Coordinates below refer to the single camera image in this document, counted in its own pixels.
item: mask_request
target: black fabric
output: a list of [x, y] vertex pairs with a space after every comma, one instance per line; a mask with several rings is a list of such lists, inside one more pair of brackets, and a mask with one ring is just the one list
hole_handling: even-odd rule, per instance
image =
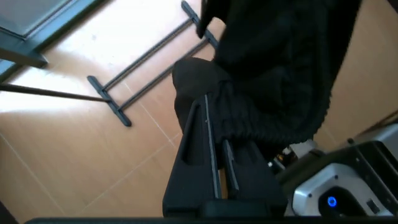
[[212, 62], [173, 70], [181, 128], [208, 94], [216, 143], [255, 140], [273, 149], [313, 137], [348, 48], [360, 0], [208, 0], [197, 34], [213, 17], [226, 24]]

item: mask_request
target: blue glowing ring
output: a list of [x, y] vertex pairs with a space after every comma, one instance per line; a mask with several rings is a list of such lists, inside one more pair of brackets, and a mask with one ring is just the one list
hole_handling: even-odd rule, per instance
[[334, 197], [328, 197], [328, 204], [330, 207], [335, 207], [337, 205], [337, 200]]

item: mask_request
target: glass pane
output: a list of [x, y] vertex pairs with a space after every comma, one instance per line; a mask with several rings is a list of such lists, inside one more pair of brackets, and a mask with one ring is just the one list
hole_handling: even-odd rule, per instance
[[70, 0], [0, 0], [0, 27], [25, 36]]

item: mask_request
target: tile floor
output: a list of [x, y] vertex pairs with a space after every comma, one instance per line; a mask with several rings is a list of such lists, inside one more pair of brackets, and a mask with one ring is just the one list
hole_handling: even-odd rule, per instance
[[[200, 0], [188, 2], [199, 12]], [[88, 75], [106, 83], [186, 18], [180, 0], [111, 1], [44, 52], [46, 69], [25, 68], [10, 82], [98, 96]], [[397, 109], [398, 16], [367, 0], [358, 24], [315, 137], [325, 149]], [[215, 20], [210, 30], [219, 37], [223, 27]], [[110, 94], [120, 104], [198, 42], [192, 26]], [[207, 46], [196, 57], [213, 53]], [[182, 137], [174, 97], [168, 77], [126, 110], [126, 128], [104, 103], [0, 93], [0, 200], [19, 222], [160, 217]]]

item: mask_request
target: wooden floor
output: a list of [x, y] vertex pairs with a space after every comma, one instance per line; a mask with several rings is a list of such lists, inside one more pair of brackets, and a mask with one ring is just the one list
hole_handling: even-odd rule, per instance
[[[189, 1], [199, 12], [200, 1]], [[106, 83], [186, 19], [180, 0], [117, 0], [102, 7], [10, 83], [98, 96]], [[219, 37], [224, 25], [213, 21]], [[110, 94], [120, 104], [200, 40], [181, 33]], [[211, 60], [209, 45], [196, 57]], [[364, 2], [346, 62], [315, 140], [337, 144], [398, 109], [398, 16], [385, 0]], [[166, 78], [126, 110], [127, 128], [104, 103], [0, 93], [0, 200], [34, 217], [160, 217], [181, 132]]]

